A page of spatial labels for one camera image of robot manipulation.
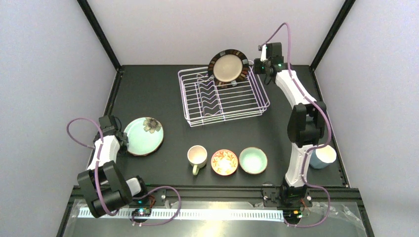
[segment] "white wire dish rack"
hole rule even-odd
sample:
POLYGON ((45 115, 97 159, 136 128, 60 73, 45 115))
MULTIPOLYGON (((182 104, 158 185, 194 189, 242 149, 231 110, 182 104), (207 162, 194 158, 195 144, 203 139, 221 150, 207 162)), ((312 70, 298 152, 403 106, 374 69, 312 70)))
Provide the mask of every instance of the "white wire dish rack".
POLYGON ((233 82, 231 88, 216 86, 207 68, 178 72, 183 113, 191 127, 259 116, 269 107, 269 98, 253 66, 247 79, 233 82))

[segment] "mint green bowl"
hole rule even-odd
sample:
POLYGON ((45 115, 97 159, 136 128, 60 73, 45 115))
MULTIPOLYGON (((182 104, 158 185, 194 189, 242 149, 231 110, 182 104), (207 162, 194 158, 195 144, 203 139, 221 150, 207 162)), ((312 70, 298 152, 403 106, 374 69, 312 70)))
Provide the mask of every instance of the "mint green bowl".
POLYGON ((135 156, 146 156, 163 142, 162 124, 154 118, 137 118, 124 132, 128 136, 128 152, 135 156))
POLYGON ((261 149, 248 147, 240 153, 239 164, 249 174, 260 174, 268 166, 268 158, 261 149))

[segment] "led light strip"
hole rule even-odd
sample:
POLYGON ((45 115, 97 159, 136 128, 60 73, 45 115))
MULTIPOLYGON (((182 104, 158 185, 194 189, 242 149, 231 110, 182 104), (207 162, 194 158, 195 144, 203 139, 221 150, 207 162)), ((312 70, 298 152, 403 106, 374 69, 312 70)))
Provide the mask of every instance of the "led light strip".
MULTIPOLYGON (((122 208, 115 216, 104 215, 101 218, 127 219, 135 208, 122 208)), ((167 220, 175 214, 175 209, 151 209, 149 217, 135 219, 167 220)), ((78 218, 94 218, 88 207, 80 208, 78 218)), ((283 222, 281 210, 242 210, 242 209, 181 209, 175 220, 217 220, 217 221, 275 221, 283 222)))

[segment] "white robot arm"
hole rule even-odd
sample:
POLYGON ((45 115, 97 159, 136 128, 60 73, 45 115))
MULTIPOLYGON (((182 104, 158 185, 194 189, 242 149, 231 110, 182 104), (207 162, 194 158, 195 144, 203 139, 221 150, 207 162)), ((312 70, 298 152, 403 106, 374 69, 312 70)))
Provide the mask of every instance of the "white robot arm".
POLYGON ((291 70, 291 76, 284 64, 281 43, 267 43, 261 48, 260 59, 254 60, 256 74, 266 74, 265 83, 275 80, 275 84, 283 91, 293 111, 288 123, 288 138, 292 143, 291 159, 280 190, 280 199, 284 205, 292 205, 304 198, 307 186, 307 170, 311 153, 306 158, 306 151, 318 145, 324 135, 325 121, 319 111, 307 100, 316 103, 324 112, 326 105, 318 102, 304 88, 296 72, 291 70))
MULTIPOLYGON (((292 76, 296 83, 298 83, 299 87, 303 90, 304 94, 311 101, 316 101, 308 92, 305 90, 304 86, 299 81, 297 74, 295 71, 291 71, 292 76)), ((310 105, 301 92, 298 90, 297 86, 293 82, 293 79, 290 77, 288 70, 282 70, 276 74, 275 84, 284 92, 285 96, 288 99, 288 102, 291 104, 291 107, 294 105, 303 104, 303 105, 310 105)), ((288 167, 288 171, 285 174, 285 180, 287 181, 288 185, 292 187, 302 187, 304 186, 304 182, 302 177, 307 180, 307 170, 308 165, 310 163, 311 153, 309 153, 305 167, 304 167, 304 175, 301 175, 302 166, 303 166, 303 158, 305 152, 313 147, 313 144, 303 145, 302 147, 298 147, 296 143, 292 143, 292 150, 291 150, 291 159, 290 165, 288 167)))
POLYGON ((101 189, 103 203, 111 212, 130 204, 134 195, 147 193, 146 185, 139 176, 125 180, 116 166, 118 152, 125 152, 128 146, 126 133, 118 130, 113 116, 101 117, 99 122, 103 141, 99 134, 95 137, 93 160, 86 171, 77 176, 77 182, 87 206, 96 218, 106 214, 98 196, 98 188, 101 189), (95 183, 96 164, 101 187, 97 187, 95 183))

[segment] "flower design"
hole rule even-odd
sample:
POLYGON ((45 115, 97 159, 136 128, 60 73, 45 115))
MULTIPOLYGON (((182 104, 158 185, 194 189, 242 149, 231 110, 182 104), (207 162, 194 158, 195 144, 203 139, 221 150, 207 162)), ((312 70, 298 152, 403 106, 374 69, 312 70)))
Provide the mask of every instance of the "flower design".
POLYGON ((162 128, 162 124, 154 118, 145 118, 143 125, 144 131, 149 131, 150 133, 154 133, 154 131, 160 131, 162 128))

